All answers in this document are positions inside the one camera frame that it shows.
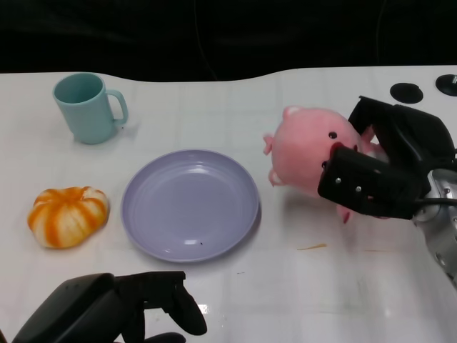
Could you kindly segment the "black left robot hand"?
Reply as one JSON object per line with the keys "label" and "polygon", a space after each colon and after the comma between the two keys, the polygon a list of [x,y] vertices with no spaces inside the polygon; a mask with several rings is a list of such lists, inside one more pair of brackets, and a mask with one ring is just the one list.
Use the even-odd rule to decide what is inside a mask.
{"label": "black left robot hand", "polygon": [[207,326],[184,286],[184,272],[90,274],[59,285],[31,315],[15,342],[185,342],[176,332],[146,336],[147,309],[162,309],[185,332]]}

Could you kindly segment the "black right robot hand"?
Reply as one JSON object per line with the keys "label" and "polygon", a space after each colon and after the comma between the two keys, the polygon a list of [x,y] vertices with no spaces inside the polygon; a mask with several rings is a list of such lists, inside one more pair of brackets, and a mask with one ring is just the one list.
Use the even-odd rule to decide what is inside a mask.
{"label": "black right robot hand", "polygon": [[426,196],[429,172],[456,171],[451,135],[437,116],[362,96],[349,121],[358,133],[373,130],[388,161],[334,145],[318,184],[321,197],[360,214],[397,219],[412,219],[430,205],[456,205]]}

